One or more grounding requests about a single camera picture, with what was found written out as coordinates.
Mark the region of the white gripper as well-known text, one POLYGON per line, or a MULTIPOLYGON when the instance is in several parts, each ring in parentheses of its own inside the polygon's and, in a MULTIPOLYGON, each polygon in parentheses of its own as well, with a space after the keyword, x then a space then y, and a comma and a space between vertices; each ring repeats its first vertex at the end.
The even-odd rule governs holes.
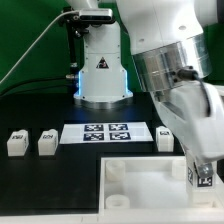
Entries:
POLYGON ((200 178, 213 175, 209 162, 224 159, 224 106, 213 85, 206 84, 205 88, 210 115, 207 115, 207 102, 196 81, 171 89, 165 102, 153 99, 163 124, 192 152, 200 178))

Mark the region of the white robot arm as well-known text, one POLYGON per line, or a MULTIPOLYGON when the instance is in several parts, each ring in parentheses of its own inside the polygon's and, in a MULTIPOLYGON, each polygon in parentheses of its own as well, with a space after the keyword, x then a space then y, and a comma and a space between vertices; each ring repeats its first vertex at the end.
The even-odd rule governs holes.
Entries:
POLYGON ((151 95, 198 176, 212 176, 213 163, 224 158, 224 105, 217 89, 203 81, 210 63, 197 0, 110 0, 120 22, 99 6, 102 0, 66 1, 73 32, 85 43, 74 100, 100 107, 132 96, 118 58, 118 29, 124 27, 142 90, 151 95))

